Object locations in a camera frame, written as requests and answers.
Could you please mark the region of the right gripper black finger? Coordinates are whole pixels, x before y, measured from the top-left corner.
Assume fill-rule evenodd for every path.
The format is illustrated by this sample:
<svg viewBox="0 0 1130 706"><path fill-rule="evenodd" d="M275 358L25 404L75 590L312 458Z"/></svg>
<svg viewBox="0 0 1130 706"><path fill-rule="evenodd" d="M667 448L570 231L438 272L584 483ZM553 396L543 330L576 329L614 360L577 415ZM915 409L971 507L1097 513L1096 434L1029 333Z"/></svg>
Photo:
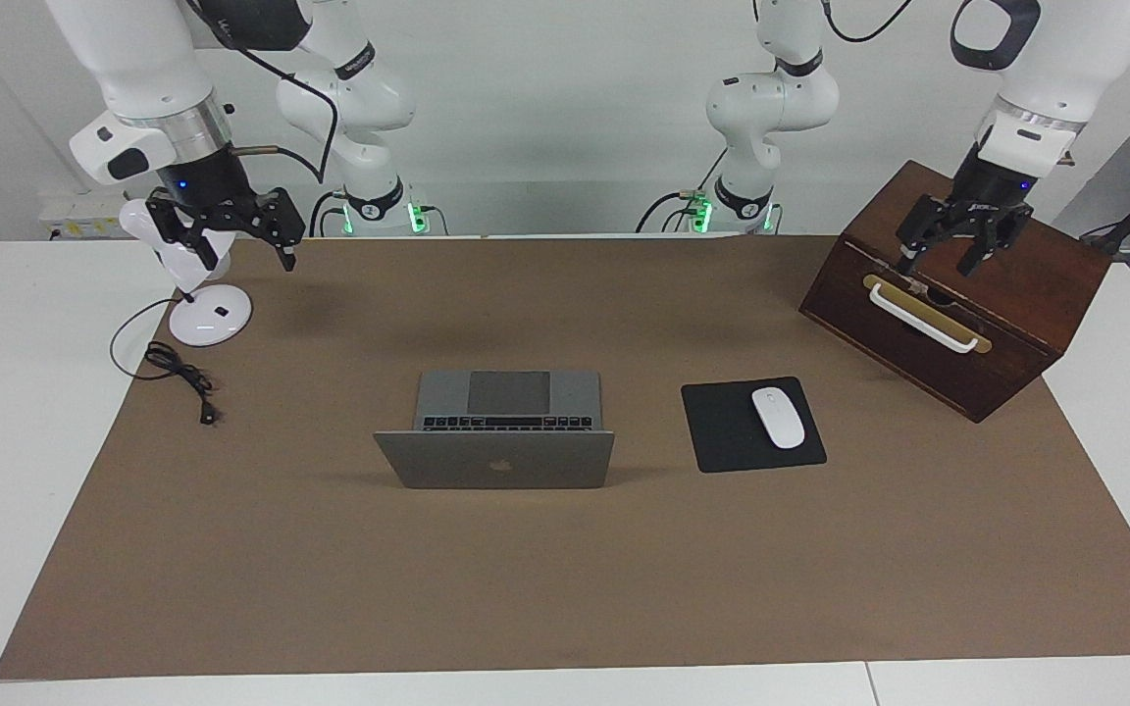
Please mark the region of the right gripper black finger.
<svg viewBox="0 0 1130 706"><path fill-rule="evenodd" d="M286 188L273 188L255 197L255 238L273 246L282 269L288 273L294 272L297 263L295 249L304 235L305 224Z"/></svg>
<svg viewBox="0 0 1130 706"><path fill-rule="evenodd" d="M207 272L214 272L219 264L211 242L203 235L205 221L201 218L189 227L177 215L177 204L172 200L147 200L145 210L151 216L154 227L160 233L160 238L167 245L180 245L200 259Z"/></svg>

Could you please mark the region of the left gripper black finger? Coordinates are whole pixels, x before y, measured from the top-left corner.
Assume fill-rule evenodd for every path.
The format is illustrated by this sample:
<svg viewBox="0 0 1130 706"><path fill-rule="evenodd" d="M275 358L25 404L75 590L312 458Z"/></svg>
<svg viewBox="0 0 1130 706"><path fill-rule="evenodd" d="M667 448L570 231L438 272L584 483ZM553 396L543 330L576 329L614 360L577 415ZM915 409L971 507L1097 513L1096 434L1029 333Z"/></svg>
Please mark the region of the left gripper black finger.
<svg viewBox="0 0 1130 706"><path fill-rule="evenodd" d="M930 249L951 239L953 227L948 223L951 215L951 201L929 195L918 198L897 229L901 256L896 270L901 276L913 274Z"/></svg>
<svg viewBox="0 0 1130 706"><path fill-rule="evenodd" d="M996 254L997 250L1012 246L1027 224L1027 210L1010 210L985 216L979 220L976 235L972 237L967 253L960 256L959 263L956 264L956 271L964 277L973 276Z"/></svg>

